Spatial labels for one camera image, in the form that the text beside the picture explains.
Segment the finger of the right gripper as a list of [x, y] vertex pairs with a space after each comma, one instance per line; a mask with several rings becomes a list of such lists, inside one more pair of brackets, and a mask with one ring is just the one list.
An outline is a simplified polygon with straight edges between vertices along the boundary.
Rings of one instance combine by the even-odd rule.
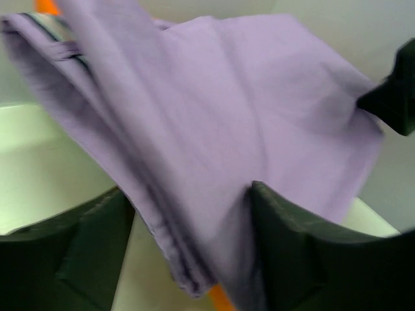
[[413, 38], [397, 50], [392, 72], [359, 97], [357, 107], [375, 115], [400, 135], [414, 132]]

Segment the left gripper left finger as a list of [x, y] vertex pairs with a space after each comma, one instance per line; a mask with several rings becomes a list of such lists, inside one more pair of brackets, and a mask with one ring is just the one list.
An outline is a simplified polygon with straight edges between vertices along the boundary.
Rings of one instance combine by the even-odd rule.
[[111, 310], [133, 220], [113, 188], [1, 236], [1, 309]]

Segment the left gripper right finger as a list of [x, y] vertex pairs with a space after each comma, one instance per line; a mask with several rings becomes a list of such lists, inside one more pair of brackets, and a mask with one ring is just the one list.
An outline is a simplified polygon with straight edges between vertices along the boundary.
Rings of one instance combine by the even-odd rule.
[[414, 309], [413, 231], [360, 233], [259, 181], [249, 195], [270, 310]]

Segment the purple trousers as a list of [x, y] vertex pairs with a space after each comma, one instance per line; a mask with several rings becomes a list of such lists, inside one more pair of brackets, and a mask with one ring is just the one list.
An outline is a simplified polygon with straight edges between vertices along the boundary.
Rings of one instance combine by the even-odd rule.
[[246, 191], [262, 181], [340, 221], [382, 145], [356, 106], [370, 80], [287, 14], [58, 6], [1, 18], [31, 91], [127, 195], [183, 290], [219, 284], [237, 309], [266, 310]]

